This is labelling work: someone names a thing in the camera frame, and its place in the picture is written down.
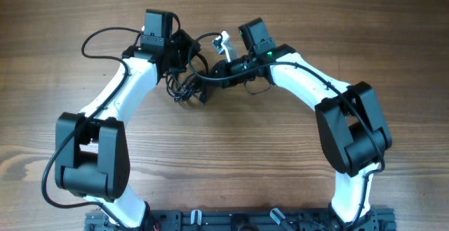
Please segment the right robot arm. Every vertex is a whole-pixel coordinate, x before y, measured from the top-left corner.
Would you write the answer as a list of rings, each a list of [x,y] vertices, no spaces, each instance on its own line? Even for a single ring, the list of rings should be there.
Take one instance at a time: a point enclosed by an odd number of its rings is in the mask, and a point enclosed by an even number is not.
[[[319,71],[291,46],[276,45],[261,18],[239,27],[247,49],[239,55],[227,32],[212,42],[226,58],[211,72],[221,88],[264,77],[290,91],[316,115],[321,149],[335,169],[331,211],[344,230],[365,224],[374,174],[385,169],[384,153],[392,138],[373,88],[362,81],[351,85]]]

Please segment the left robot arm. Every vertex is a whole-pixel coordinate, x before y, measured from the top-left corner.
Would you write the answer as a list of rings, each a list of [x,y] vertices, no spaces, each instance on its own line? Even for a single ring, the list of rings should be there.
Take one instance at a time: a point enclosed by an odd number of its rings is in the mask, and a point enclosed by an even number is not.
[[[41,181],[43,198],[57,208],[48,195],[50,172],[61,190],[83,202],[71,207],[96,206],[105,214],[103,228],[114,230],[160,230],[149,204],[128,184],[130,158],[126,126],[145,96],[169,70],[185,66],[193,39],[181,28],[178,16],[148,9],[136,40],[115,60],[117,73],[100,95],[78,113],[64,112],[55,126],[55,152]]]

